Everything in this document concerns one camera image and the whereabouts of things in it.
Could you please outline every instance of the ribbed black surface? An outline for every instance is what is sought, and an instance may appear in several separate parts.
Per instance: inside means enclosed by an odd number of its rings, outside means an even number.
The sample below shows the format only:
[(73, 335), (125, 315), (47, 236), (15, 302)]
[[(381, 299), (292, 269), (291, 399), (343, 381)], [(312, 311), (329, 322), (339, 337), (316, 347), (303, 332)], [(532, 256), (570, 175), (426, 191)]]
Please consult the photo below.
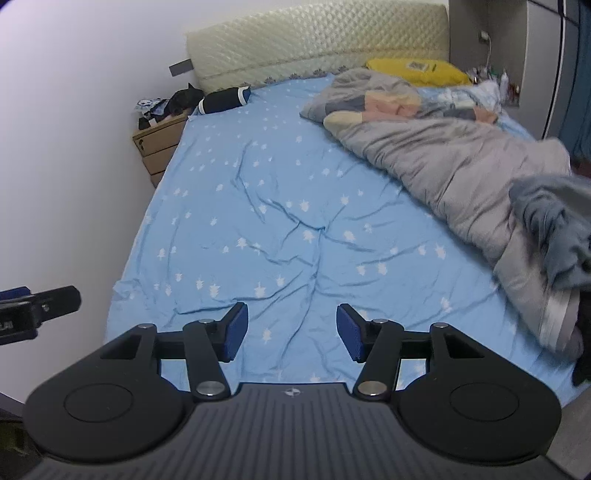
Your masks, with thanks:
[[(297, 395), (288, 395), (292, 388)], [(384, 404), (343, 384), (245, 384), (201, 404), (159, 449), (116, 465), (46, 459), (27, 480), (558, 480), (545, 458), (494, 468), (456, 463), (416, 443)]]

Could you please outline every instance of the metal screw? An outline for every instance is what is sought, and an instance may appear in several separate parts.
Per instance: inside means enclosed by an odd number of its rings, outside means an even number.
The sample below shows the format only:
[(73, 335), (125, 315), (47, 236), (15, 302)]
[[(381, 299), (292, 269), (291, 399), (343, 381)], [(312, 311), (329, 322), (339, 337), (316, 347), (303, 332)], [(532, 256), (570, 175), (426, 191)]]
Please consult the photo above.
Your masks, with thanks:
[(197, 385), (197, 393), (205, 395), (206, 397), (214, 397), (222, 393), (226, 387), (223, 383), (216, 380), (207, 380)]
[(382, 382), (378, 382), (375, 380), (368, 380), (367, 382), (360, 383), (357, 387), (359, 393), (363, 395), (367, 395), (368, 397), (375, 397), (376, 395), (381, 395), (385, 393), (388, 387)]

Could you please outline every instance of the blanket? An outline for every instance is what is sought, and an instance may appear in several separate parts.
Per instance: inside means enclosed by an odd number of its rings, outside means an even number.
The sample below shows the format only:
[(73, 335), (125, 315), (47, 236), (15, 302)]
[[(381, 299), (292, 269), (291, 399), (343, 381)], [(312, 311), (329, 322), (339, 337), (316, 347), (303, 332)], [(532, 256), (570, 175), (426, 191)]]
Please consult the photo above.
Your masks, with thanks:
[[(347, 149), (399, 179), (408, 191), (478, 247), (523, 322), (543, 346), (564, 348), (576, 322), (578, 291), (552, 290), (542, 257), (512, 213), (512, 182), (569, 173), (557, 140), (514, 138), (492, 125), (496, 116), (475, 105), (424, 102), (405, 80), (366, 69), (335, 77), (301, 111), (322, 122)], [(565, 317), (575, 316), (565, 322)]]

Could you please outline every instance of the circular pad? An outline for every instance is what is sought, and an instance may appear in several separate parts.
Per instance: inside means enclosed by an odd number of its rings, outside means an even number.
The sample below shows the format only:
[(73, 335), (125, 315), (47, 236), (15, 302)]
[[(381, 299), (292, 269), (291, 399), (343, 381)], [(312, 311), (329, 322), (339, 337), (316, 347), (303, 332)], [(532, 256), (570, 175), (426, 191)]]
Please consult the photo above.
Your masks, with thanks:
[(553, 392), (513, 365), (461, 361), (432, 370), (400, 392), (409, 432), (454, 459), (507, 464), (549, 447), (560, 424)]
[(133, 404), (134, 396), (126, 388), (101, 383), (74, 390), (66, 397), (64, 407), (76, 420), (102, 422), (124, 415)]
[(25, 428), (41, 450), (72, 462), (114, 462), (154, 447), (181, 422), (182, 396), (164, 378), (129, 368), (88, 373), (68, 369), (27, 399)]
[(499, 421), (515, 413), (519, 407), (519, 398), (500, 385), (469, 383), (457, 387), (450, 394), (449, 403), (456, 412), (469, 420)]

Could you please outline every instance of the logo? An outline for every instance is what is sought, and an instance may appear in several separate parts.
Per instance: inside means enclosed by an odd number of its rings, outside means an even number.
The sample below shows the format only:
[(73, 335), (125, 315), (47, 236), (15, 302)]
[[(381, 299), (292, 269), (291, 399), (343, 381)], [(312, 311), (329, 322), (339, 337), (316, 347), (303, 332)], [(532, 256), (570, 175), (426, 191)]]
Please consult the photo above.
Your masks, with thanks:
[(293, 398), (293, 397), (297, 397), (301, 393), (301, 391), (298, 390), (297, 388), (291, 387), (291, 388), (285, 390), (283, 393), (285, 395), (287, 395), (288, 397)]
[(4, 330), (13, 330), (13, 328), (14, 325), (10, 320), (7, 322), (0, 322), (0, 332), (3, 332)]

